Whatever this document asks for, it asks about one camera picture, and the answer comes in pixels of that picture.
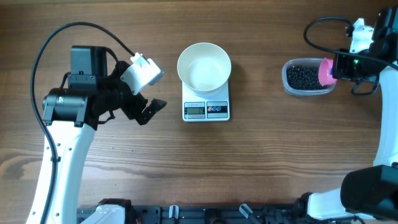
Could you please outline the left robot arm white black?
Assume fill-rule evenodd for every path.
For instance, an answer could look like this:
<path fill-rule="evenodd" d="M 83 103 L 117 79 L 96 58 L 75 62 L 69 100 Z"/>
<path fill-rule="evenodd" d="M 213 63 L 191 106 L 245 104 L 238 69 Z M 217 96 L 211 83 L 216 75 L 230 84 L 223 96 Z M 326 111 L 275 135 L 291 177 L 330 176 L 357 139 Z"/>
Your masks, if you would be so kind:
<path fill-rule="evenodd" d="M 148 101 L 140 91 L 154 85 L 164 72 L 150 58 L 136 52 L 131 62 L 116 61 L 107 71 L 107 47 L 73 46 L 71 70 L 43 101 L 44 156 L 28 223 L 73 223 L 86 155 L 100 116 L 122 110 L 128 119 L 145 125 L 166 102 Z"/>

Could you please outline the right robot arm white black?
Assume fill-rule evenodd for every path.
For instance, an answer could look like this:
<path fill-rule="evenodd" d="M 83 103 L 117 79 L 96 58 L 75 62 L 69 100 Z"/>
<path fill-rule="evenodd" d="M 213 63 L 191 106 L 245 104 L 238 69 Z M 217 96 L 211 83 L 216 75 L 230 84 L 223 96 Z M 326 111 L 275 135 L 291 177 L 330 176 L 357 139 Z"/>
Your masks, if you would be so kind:
<path fill-rule="evenodd" d="M 347 23 L 349 49 L 333 50 L 333 59 L 322 60 L 321 85 L 349 80 L 352 95 L 360 84 L 373 84 L 382 92 L 381 134 L 372 167 L 348 173 L 341 187 L 301 198 L 307 218 L 319 223 L 365 219 L 397 220 L 397 6 L 380 10 L 373 27 L 362 18 Z"/>

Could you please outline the pink scoop blue handle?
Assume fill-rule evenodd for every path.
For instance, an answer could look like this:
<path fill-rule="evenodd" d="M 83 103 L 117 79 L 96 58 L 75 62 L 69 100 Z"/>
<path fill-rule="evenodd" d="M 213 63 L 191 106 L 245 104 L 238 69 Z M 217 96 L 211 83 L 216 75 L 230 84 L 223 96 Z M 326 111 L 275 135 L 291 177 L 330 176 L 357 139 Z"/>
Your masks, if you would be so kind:
<path fill-rule="evenodd" d="M 333 59 L 324 58 L 318 69 L 318 81 L 321 86 L 334 85 L 337 81 L 333 77 Z"/>

